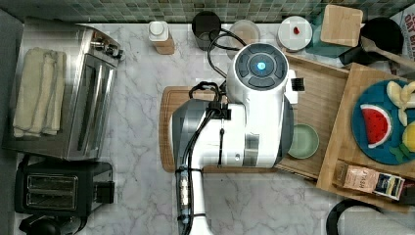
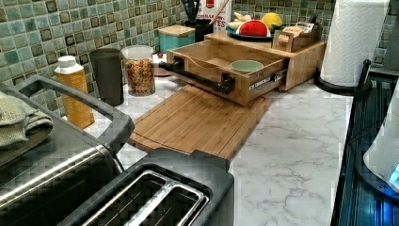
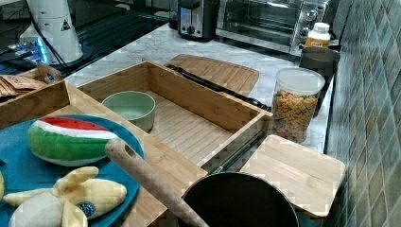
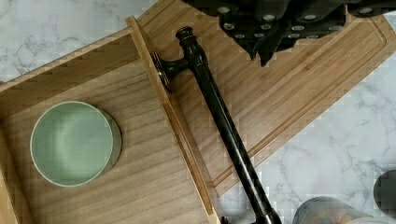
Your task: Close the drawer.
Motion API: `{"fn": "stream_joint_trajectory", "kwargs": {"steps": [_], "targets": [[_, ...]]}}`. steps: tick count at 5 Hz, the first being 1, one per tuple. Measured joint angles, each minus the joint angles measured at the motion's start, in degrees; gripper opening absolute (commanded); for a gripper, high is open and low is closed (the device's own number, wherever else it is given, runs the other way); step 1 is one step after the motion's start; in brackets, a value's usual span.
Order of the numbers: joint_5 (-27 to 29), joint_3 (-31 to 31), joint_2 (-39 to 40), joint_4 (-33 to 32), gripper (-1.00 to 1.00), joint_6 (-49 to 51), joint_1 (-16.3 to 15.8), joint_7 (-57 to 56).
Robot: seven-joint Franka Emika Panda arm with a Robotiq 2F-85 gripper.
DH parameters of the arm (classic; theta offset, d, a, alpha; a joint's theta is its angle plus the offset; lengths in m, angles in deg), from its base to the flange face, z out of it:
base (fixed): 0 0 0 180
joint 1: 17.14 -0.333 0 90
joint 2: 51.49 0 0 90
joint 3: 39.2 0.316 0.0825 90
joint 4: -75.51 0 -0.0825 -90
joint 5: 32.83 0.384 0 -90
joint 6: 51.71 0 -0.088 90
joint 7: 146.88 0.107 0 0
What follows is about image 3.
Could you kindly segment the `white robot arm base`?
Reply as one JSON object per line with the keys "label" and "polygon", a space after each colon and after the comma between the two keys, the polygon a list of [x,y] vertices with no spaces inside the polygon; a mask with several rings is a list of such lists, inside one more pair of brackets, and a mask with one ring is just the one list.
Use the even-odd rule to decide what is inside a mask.
{"label": "white robot arm base", "polygon": [[20,40],[39,41],[42,61],[48,64],[71,63],[83,56],[72,23],[67,0],[26,0],[30,26]]}

